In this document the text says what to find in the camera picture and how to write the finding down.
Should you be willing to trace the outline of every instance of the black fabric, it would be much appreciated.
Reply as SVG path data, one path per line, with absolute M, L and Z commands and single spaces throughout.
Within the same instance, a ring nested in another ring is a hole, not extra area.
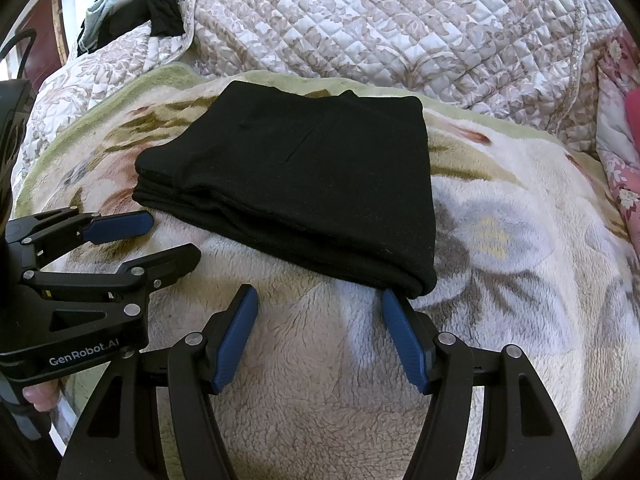
M 102 21 L 95 50 L 104 47 L 148 20 L 151 20 L 152 36 L 181 36 L 184 34 L 178 0 L 133 0 Z
M 415 97 L 307 98 L 232 82 L 142 152 L 133 199 L 329 276 L 429 293 L 435 220 Z

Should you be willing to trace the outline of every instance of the quilted bedspread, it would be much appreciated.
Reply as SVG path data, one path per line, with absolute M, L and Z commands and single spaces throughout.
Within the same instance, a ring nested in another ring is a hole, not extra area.
M 137 210 L 140 151 L 180 135 L 232 79 L 308 96 L 401 96 L 341 78 L 270 72 L 204 80 L 160 67 L 66 129 L 29 174 L 18 215 L 76 205 Z M 584 478 L 610 458 L 640 408 L 640 264 L 603 169 L 559 140 L 419 96 L 436 213 L 438 285 L 412 301 L 466 343 L 520 345 L 574 444 Z M 200 330 L 251 283 L 260 311 L 235 380 L 212 398 L 242 480 L 402 477 L 428 408 L 406 380 L 380 312 L 379 291 L 322 276 L 153 211 L 144 237 L 89 244 L 50 270 L 114 272 L 122 261 L 192 242 L 202 260 L 151 295 L 150 349 Z M 56 411 L 68 437 L 104 367 L 69 379 Z M 163 449 L 181 471 L 166 391 Z M 481 426 L 474 397 L 460 480 L 472 476 Z
M 187 33 L 142 25 L 49 77 L 15 192 L 58 132 L 135 76 L 177 59 L 202 75 L 341 76 L 546 130 L 593 152 L 607 0 L 180 0 Z

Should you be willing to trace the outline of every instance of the silver rivet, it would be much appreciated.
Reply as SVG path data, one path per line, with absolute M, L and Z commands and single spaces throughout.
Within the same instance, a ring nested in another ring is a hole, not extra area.
M 443 345 L 453 345 L 456 342 L 456 336 L 449 332 L 442 332 L 438 335 L 438 341 L 440 341 Z
M 184 342 L 189 346 L 196 346 L 202 343 L 202 334 L 200 332 L 191 332 L 184 338 Z
M 140 307 L 137 306 L 135 303 L 129 303 L 125 308 L 124 308 L 124 313 L 127 314 L 127 316 L 137 316 L 138 314 L 140 314 Z
M 517 359 L 518 357 L 520 357 L 522 355 L 522 350 L 520 349 L 520 347 L 518 347 L 516 345 L 509 345 L 509 346 L 507 346 L 507 354 L 510 357 L 513 357 L 514 359 Z

